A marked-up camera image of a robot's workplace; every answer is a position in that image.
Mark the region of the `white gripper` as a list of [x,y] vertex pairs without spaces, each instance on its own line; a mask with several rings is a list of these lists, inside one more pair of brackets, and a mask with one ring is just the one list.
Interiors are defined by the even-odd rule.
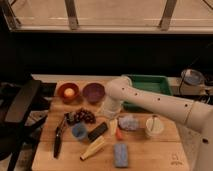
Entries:
[[[119,100],[106,98],[102,103],[100,113],[105,117],[112,119],[120,112],[120,110],[121,110],[121,102]],[[110,133],[114,135],[118,127],[118,120],[117,119],[110,120],[109,125],[110,125]]]

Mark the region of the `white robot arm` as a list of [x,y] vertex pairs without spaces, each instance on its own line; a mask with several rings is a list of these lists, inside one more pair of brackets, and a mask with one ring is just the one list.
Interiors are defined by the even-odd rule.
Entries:
[[200,133],[193,171],[213,171],[213,105],[133,88],[127,76],[109,81],[105,93],[100,111],[107,118],[114,118],[125,101]]

